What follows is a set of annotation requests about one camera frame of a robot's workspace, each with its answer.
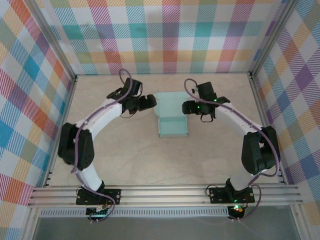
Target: metal bracket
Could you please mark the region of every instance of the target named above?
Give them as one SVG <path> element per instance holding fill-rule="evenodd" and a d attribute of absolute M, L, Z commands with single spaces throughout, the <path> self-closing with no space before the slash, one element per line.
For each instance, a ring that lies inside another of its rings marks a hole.
<path fill-rule="evenodd" d="M 253 204 L 255 202 L 255 196 L 252 188 L 247 188 L 246 191 L 242 192 L 238 196 L 230 200 L 227 191 L 224 187 L 212 187 L 209 188 L 209 196 L 211 204 Z"/>
<path fill-rule="evenodd" d="M 101 190 L 101 194 L 107 195 L 114 199 L 115 204 L 120 204 L 121 198 L 121 189 L 106 189 Z M 91 193 L 84 188 L 80 188 L 77 193 L 77 198 L 75 201 L 76 205 L 105 205 L 112 204 L 113 202 L 110 199 L 107 199 L 103 196 Z"/>

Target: black mounting plate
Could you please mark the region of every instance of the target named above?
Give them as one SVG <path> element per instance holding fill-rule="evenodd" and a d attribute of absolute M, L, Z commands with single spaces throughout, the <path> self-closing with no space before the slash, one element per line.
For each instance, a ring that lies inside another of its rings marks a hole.
<path fill-rule="evenodd" d="M 101 191 L 99 191 L 101 194 L 107 195 L 114 199 L 115 204 L 120 204 L 120 198 L 121 198 L 121 189 L 107 189 L 104 188 Z M 77 198 L 75 201 L 76 205 L 109 205 L 112 204 L 112 201 L 110 199 L 106 199 L 103 196 L 99 196 L 97 194 L 94 194 L 86 189 L 83 189 L 82 187 L 79 188 L 79 190 L 76 193 Z"/>
<path fill-rule="evenodd" d="M 248 204 L 253 204 L 255 202 L 255 196 L 252 188 L 250 187 L 238 196 L 235 196 L 233 200 L 230 200 L 224 187 L 209 188 L 209 196 L 211 204 L 246 204 L 247 201 Z"/>

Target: enclosure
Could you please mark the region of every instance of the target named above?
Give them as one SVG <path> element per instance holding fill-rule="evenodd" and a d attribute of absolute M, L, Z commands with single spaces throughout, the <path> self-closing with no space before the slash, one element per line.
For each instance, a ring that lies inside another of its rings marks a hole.
<path fill-rule="evenodd" d="M 319 0 L 0 2 L 0 239 L 319 239 Z M 227 221 L 227 206 L 205 193 L 242 168 L 243 137 L 199 115 L 183 116 L 184 136 L 161 137 L 155 108 L 95 138 L 97 174 L 121 199 L 89 224 L 75 204 L 81 183 L 57 154 L 61 128 L 121 88 L 121 68 L 143 95 L 211 82 L 276 130 L 280 170 L 257 179 L 250 218 Z"/>

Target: light blue box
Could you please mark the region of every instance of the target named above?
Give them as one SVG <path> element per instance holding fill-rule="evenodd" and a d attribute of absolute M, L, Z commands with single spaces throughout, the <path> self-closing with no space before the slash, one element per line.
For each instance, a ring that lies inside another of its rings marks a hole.
<path fill-rule="evenodd" d="M 154 94 L 157 105 L 153 108 L 158 115 L 159 137 L 186 137 L 188 135 L 187 116 L 182 112 L 182 104 L 188 100 L 186 92 L 158 92 Z"/>

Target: marble surface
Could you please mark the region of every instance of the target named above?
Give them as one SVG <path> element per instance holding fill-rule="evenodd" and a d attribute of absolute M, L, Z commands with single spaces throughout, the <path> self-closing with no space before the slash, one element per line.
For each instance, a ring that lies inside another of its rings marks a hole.
<path fill-rule="evenodd" d="M 227 97 L 248 118 L 261 124 L 246 74 L 152 74 L 133 78 L 143 82 L 144 95 L 184 91 L 186 78 L 198 84 L 211 81 L 218 97 Z M 121 86 L 116 75 L 80 76 L 67 121 L 75 123 L 86 117 Z M 224 183 L 242 167 L 243 139 L 218 120 L 202 123 L 200 116 L 190 115 L 187 121 L 187 137 L 159 138 L 153 109 L 129 119 L 114 119 L 94 140 L 93 162 L 98 175 L 106 185 Z M 58 158 L 50 185 L 78 185 L 70 171 L 71 166 Z M 278 179 L 260 177 L 257 182 L 276 183 Z"/>

